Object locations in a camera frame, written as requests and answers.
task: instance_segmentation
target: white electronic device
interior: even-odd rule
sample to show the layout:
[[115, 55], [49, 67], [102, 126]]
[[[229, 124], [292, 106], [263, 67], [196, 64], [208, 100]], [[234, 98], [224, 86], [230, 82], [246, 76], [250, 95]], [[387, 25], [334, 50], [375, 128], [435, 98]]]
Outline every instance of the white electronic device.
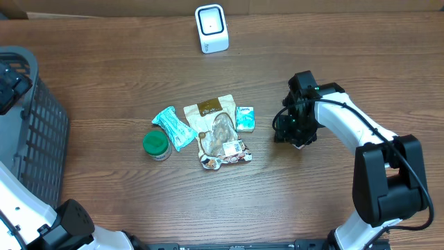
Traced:
[[195, 12], [200, 46], [203, 53], [214, 53], [228, 49], [227, 23], [219, 4], [197, 8]]

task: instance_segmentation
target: wooden tabletop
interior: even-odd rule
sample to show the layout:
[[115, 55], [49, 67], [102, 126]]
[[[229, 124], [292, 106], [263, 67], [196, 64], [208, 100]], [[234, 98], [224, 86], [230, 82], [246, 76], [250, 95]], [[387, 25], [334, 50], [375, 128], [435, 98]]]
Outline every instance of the wooden tabletop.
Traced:
[[[444, 14], [227, 17], [230, 48], [200, 52], [194, 17], [0, 22], [0, 45], [20, 45], [72, 119], [63, 200], [94, 223], [145, 242], [181, 244], [325, 238], [353, 211], [354, 157], [326, 128], [302, 151], [273, 143], [287, 81], [311, 70], [337, 82], [376, 122], [422, 143], [436, 219], [393, 231], [393, 249], [444, 245]], [[245, 165], [205, 171], [197, 143], [164, 162], [142, 149], [151, 120], [232, 94], [253, 106]], [[420, 212], [403, 225], [419, 225]]]

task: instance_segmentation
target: plastic jar with green lid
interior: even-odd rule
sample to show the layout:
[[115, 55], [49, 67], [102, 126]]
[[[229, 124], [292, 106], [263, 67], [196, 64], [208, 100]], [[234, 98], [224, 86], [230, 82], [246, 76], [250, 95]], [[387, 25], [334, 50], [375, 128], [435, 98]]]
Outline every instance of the plastic jar with green lid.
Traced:
[[172, 152], [168, 137], [160, 131], [151, 131], [145, 135], [142, 144], [144, 145], [145, 151], [153, 157], [154, 160], [166, 160]]

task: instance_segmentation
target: gray basket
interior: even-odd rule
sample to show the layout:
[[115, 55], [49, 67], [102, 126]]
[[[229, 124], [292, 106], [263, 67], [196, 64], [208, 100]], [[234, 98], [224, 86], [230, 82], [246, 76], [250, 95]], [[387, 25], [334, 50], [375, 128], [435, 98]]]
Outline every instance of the gray basket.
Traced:
[[0, 115], [0, 161], [36, 197], [56, 208], [67, 155], [67, 112], [40, 80], [30, 51], [0, 47], [0, 60], [33, 83], [6, 115]]

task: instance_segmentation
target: barcode label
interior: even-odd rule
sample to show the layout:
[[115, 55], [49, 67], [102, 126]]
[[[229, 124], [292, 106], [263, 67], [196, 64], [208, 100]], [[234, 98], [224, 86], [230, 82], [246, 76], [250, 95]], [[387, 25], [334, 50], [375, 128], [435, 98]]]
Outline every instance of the barcode label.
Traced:
[[224, 143], [223, 150], [225, 151], [225, 156], [233, 156], [242, 152], [242, 148], [241, 145], [239, 144], [239, 141]]

